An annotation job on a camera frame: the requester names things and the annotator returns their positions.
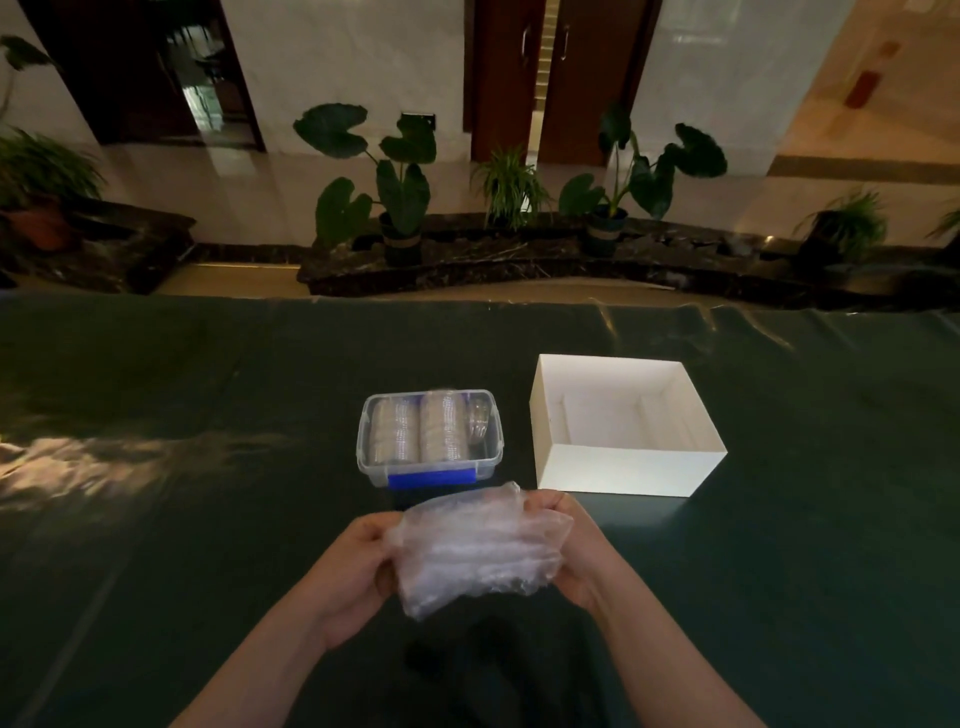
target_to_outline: open cardboard box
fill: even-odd
[[[687,497],[727,454],[679,361],[541,354],[530,418],[541,488]]]

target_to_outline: transparent plastic bag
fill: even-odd
[[[460,595],[530,595],[563,563],[573,519],[523,510],[514,482],[433,498],[403,514],[385,535],[403,611],[423,619]]]

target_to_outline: potted plant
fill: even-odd
[[[832,201],[814,215],[810,232],[797,251],[797,265],[820,270],[844,260],[856,262],[887,236],[887,219],[881,209],[879,193],[862,188]]]
[[[16,76],[50,58],[17,36],[0,36],[11,68],[0,106],[0,121],[10,108]],[[74,246],[77,234],[63,216],[62,204],[100,197],[104,179],[94,159],[40,134],[10,128],[0,136],[0,215],[35,247],[49,253]]]
[[[953,239],[937,254],[937,261],[960,266],[960,207],[944,215],[940,224],[927,237],[940,237],[950,232],[953,233]]]
[[[367,140],[350,129],[367,120],[367,110],[348,104],[321,104],[309,109],[294,122],[294,130],[307,144],[328,157],[346,159],[366,154],[376,165],[380,229],[389,265],[420,263],[420,225],[430,204],[430,184],[420,169],[437,158],[437,142],[429,122],[401,114],[396,127],[400,136],[380,142],[386,159],[376,159],[367,149]],[[338,177],[326,186],[317,200],[317,239],[335,246],[356,237],[367,225],[373,198],[359,194],[351,199],[355,186]]]
[[[516,231],[530,223],[550,204],[550,195],[537,177],[537,167],[527,164],[522,149],[491,154],[481,162],[470,180],[483,178],[488,226]]]
[[[627,221],[627,210],[620,201],[627,192],[654,220],[660,220],[673,202],[673,179],[679,169],[690,177],[720,177],[727,173],[727,158],[709,134],[686,124],[674,127],[683,146],[670,143],[653,164],[639,151],[630,114],[616,102],[600,120],[599,144],[604,155],[613,152],[616,173],[613,194],[593,185],[590,173],[570,180],[560,194],[560,213],[586,215],[587,229],[583,251],[596,257],[611,257]],[[618,150],[633,149],[626,174],[620,176]]]

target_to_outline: wooden door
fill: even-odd
[[[142,2],[23,2],[90,128],[104,144],[198,135]]]
[[[627,110],[649,45],[655,0],[562,0],[550,63],[539,162],[606,164],[597,146],[611,101]]]
[[[471,157],[526,152],[546,0],[477,0]]]

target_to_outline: plastic storage container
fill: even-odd
[[[437,392],[397,392],[393,394],[373,395],[367,398],[360,415],[360,426],[357,430],[357,467],[364,473],[377,488],[420,488],[430,485],[461,485],[486,480],[493,475],[497,463],[503,459],[503,430],[500,427],[500,413],[496,408],[496,400],[486,389],[455,389],[446,390],[451,395],[463,398],[464,413],[468,418],[467,431],[469,437],[469,458],[457,460],[440,460],[437,462],[388,462],[376,464],[372,462],[370,453],[371,424],[373,410],[377,403],[389,399],[407,399],[417,403],[422,402],[424,395]],[[485,419],[487,412],[486,429],[481,433],[477,424]]]

